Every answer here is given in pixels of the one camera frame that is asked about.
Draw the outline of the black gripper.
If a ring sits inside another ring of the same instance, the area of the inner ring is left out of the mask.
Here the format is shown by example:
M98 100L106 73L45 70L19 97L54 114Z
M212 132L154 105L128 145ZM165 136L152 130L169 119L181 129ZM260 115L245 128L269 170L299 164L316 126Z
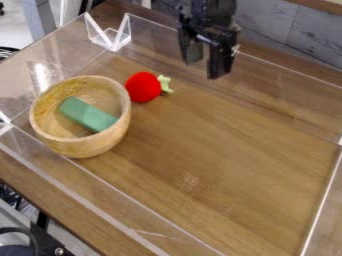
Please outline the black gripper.
M236 0L178 0L177 40L186 65L202 59L202 40L209 44L206 77L216 79L230 72L238 50L233 21Z

